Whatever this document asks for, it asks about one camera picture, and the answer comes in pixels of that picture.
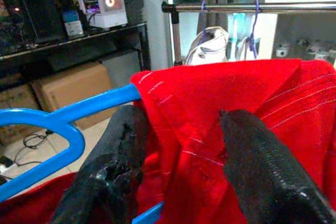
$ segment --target red cloth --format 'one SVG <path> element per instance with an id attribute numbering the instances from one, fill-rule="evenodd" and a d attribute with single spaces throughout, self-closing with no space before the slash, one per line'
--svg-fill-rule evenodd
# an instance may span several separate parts
<path id="1" fill-rule="evenodd" d="M 164 200 L 160 223 L 246 223 L 223 173 L 223 109 L 246 109 L 262 118 L 336 207 L 336 73 L 328 63 L 272 60 L 176 67 L 136 74 L 132 82 L 152 125 L 139 213 Z M 64 178 L 2 203 L 0 220 L 48 221 L 70 185 Z M 47 202 L 49 209 L 41 206 Z"/>

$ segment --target black table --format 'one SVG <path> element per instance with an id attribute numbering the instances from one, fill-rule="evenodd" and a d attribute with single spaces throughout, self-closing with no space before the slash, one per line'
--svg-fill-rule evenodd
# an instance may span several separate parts
<path id="1" fill-rule="evenodd" d="M 138 35 L 143 70 L 151 69 L 151 59 L 146 23 L 126 25 L 124 27 L 111 28 L 93 35 L 86 35 L 78 39 L 71 39 L 62 42 L 50 42 L 47 45 L 31 50 L 21 51 L 11 55 L 0 56 L 0 71 L 8 72 L 9 69 L 29 69 L 29 72 L 46 72 L 50 68 L 48 63 L 52 59 L 67 61 L 70 59 L 79 60 L 84 63 L 94 58 L 112 52 L 112 47 L 118 49 L 130 48 L 127 45 L 128 36 Z"/>

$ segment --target metal rail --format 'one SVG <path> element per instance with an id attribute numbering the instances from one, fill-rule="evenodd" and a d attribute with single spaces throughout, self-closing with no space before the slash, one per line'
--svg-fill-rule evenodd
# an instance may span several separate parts
<path id="1" fill-rule="evenodd" d="M 255 13 L 256 4 L 228 4 L 228 5 L 207 5 L 202 10 L 201 5 L 195 4 L 167 4 L 162 3 L 162 11 L 172 16 L 173 42 L 175 53 L 175 65 L 182 65 L 181 45 L 179 33 L 179 13 Z M 314 14 L 314 13 L 335 13 L 336 2 L 324 3 L 262 3 L 259 4 L 259 12 L 267 14 Z"/>
<path id="2" fill-rule="evenodd" d="M 201 5 L 162 4 L 164 13 L 200 13 Z M 311 14 L 311 13 L 336 13 L 336 2 L 325 3 L 262 3 L 259 4 L 261 13 L 270 14 Z M 228 5 L 207 5 L 207 13 L 255 13 L 256 4 L 228 4 Z"/>

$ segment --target tiled floor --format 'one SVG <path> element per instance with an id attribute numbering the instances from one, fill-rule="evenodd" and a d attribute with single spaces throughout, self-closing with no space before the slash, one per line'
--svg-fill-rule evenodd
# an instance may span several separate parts
<path id="1" fill-rule="evenodd" d="M 52 178 L 71 173 L 76 172 L 79 170 L 81 164 L 84 162 L 84 160 L 87 158 L 89 153 L 92 151 L 93 147 L 97 144 L 99 139 L 101 138 L 102 134 L 104 133 L 107 124 L 109 122 L 109 119 L 106 119 L 84 131 L 82 131 L 85 141 L 86 141 L 86 147 L 84 154 L 75 162 L 68 165 L 67 167 L 59 170 L 58 172 L 50 175 L 49 177 L 41 180 L 39 183 L 33 185 L 32 187 L 36 187 L 39 184 L 42 184 Z M 18 163 L 27 163 L 31 161 L 45 161 L 49 159 L 52 156 L 55 156 L 57 153 L 61 152 L 62 150 L 66 149 L 68 147 L 68 141 L 57 135 L 53 134 L 48 136 L 45 143 L 40 145 L 37 150 L 31 150 L 31 149 L 24 149 L 18 156 Z M 4 151 L 2 152 L 3 155 L 9 157 L 10 159 L 14 159 L 17 152 L 22 148 L 23 143 L 22 141 L 15 142 L 7 147 L 5 147 Z M 9 170 L 2 173 L 5 176 L 15 178 L 16 176 L 20 175 L 21 173 L 24 173 L 31 169 L 32 167 L 36 166 L 38 164 L 29 164 L 25 166 L 14 166 L 11 167 Z"/>

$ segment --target electrical cable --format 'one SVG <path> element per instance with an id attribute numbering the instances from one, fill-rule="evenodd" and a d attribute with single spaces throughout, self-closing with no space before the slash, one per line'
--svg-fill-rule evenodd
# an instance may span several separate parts
<path id="1" fill-rule="evenodd" d="M 48 139 L 48 135 L 51 135 L 53 134 L 53 132 L 51 131 L 46 131 L 45 135 L 39 135 L 39 134 L 32 134 L 30 136 L 27 136 L 23 139 L 23 145 L 24 147 L 21 148 L 15 155 L 15 158 L 13 160 L 13 162 L 18 166 L 24 166 L 24 165 L 29 165 L 29 164 L 41 164 L 42 162 L 40 161 L 31 161 L 31 162 L 28 162 L 28 163 L 23 163 L 23 164 L 20 164 L 18 161 L 17 161 L 17 158 L 19 156 L 19 154 L 26 148 L 28 149 L 31 149 L 31 150 L 36 150 L 38 149 L 38 146 L 42 145 L 46 139 Z M 33 145 L 29 145 L 28 142 L 31 141 L 31 140 L 35 140 L 35 139 L 41 139 L 41 141 L 39 141 L 37 144 L 33 144 Z"/>
<path id="2" fill-rule="evenodd" d="M 97 13 L 92 13 L 91 14 L 91 16 L 89 17 L 89 19 L 88 19 L 88 23 L 90 24 L 90 21 L 91 21 L 91 19 L 93 18 L 93 22 L 95 23 L 96 22 L 96 20 L 94 19 L 94 16 L 96 15 Z"/>

